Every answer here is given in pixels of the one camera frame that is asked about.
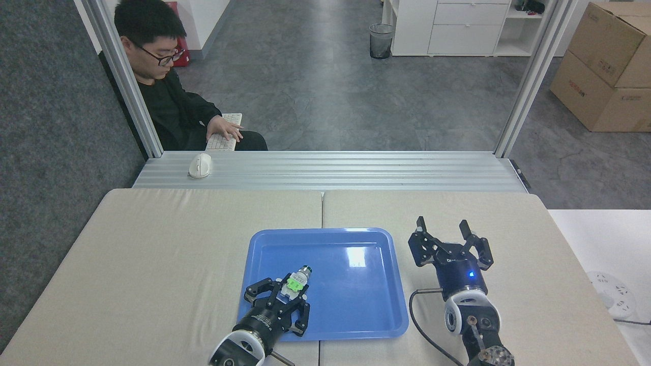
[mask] white mouse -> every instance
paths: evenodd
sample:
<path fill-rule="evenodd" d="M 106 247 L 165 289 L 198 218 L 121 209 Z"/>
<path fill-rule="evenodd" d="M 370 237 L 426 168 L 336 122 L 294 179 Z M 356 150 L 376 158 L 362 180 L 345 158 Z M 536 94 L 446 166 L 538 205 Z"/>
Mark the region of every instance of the white mouse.
<path fill-rule="evenodd" d="M 194 158 L 192 158 L 192 162 L 190 162 L 190 169 L 188 170 L 188 174 L 192 178 L 205 178 L 210 174 L 210 166 L 212 165 L 212 158 L 210 155 L 201 153 L 197 154 Z"/>

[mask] trash can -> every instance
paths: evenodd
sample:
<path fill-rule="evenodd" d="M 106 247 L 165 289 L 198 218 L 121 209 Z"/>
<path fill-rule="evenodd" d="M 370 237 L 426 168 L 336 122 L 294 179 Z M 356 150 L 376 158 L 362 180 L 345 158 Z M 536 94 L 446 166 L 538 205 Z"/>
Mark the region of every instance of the trash can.
<path fill-rule="evenodd" d="M 391 54 L 391 41 L 395 29 L 389 24 L 374 24 L 370 29 L 370 56 L 374 59 L 386 59 Z"/>

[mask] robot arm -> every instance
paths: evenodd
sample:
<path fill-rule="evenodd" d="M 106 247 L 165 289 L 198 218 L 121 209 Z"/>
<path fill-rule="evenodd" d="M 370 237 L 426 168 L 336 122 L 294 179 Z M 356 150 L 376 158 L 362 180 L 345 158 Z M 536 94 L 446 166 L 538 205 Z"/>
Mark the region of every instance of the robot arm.
<path fill-rule="evenodd" d="M 276 357 L 286 365 L 293 364 L 273 351 L 278 339 L 289 331 L 302 337 L 307 329 L 310 304 L 305 293 L 312 273 L 308 266 L 273 281 L 265 278 L 248 286 L 244 299 L 251 309 L 218 344 L 208 360 L 211 366 L 261 366 L 267 356 Z M 271 291 L 265 298 L 257 296 Z M 292 313 L 298 319 L 292 323 Z"/>
<path fill-rule="evenodd" d="M 459 228 L 465 244 L 442 242 L 427 232 L 423 217 L 416 221 L 409 248 L 418 267 L 432 263 L 445 301 L 445 324 L 462 336 L 472 366 L 515 366 L 513 355 L 499 338 L 500 316 L 486 297 L 481 274 L 493 264 L 486 238 L 470 231 L 466 220 Z M 476 258 L 470 249 L 477 251 Z"/>

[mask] table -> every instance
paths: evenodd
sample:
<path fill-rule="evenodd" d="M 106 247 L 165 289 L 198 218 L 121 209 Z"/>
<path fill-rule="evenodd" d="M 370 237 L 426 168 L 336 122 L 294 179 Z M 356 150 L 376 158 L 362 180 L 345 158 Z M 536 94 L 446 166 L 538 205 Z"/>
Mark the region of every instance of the table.
<path fill-rule="evenodd" d="M 651 210 L 549 210 L 584 271 L 615 276 L 633 293 L 628 320 L 651 319 Z M 651 366 L 651 327 L 617 323 L 637 361 Z"/>
<path fill-rule="evenodd" d="M 407 244 L 418 216 L 430 234 L 460 242 L 459 222 L 488 239 L 495 264 L 484 272 L 501 313 L 500 337 L 516 365 L 637 365 L 560 230 L 535 195 L 477 192 L 329 191 L 324 227 L 382 227 L 396 246 L 405 297 L 437 287 L 433 266 L 416 267 Z M 425 332 L 462 362 L 461 339 L 445 330 L 439 294 L 415 298 Z M 322 366 L 452 365 L 410 324 L 400 338 L 324 341 Z"/>
<path fill-rule="evenodd" d="M 534 195 L 159 189 L 105 197 L 0 365 L 204 365 L 236 322 L 247 244 L 262 229 L 384 228 L 393 236 L 408 298 L 437 285 L 434 267 L 416 267 L 407 246 L 419 215 L 444 241 L 461 240 L 461 219 L 490 241 L 495 264 L 484 274 L 488 297 L 502 314 L 500 336 L 518 365 L 612 359 L 637 365 Z M 440 295 L 417 298 L 415 314 L 441 346 L 465 359 L 461 340 L 442 331 Z M 395 339 L 275 349 L 297 365 L 450 365 L 413 325 Z"/>
<path fill-rule="evenodd" d="M 236 323 L 252 235 L 295 227 L 321 227 L 318 192 L 113 190 L 0 365 L 206 365 Z M 276 349 L 318 363 L 318 342 Z"/>

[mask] blue tray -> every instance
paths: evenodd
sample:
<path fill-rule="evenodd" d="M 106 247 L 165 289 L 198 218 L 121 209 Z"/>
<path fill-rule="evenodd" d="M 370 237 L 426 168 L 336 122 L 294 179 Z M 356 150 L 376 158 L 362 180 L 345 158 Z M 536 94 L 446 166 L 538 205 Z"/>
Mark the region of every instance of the blue tray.
<path fill-rule="evenodd" d="M 243 299 L 246 286 L 283 278 L 304 264 L 312 268 L 306 292 L 309 324 L 303 337 L 286 333 L 282 341 L 391 338 L 407 330 L 393 239 L 378 228 L 256 233 L 249 244 L 238 319 L 251 308 Z"/>

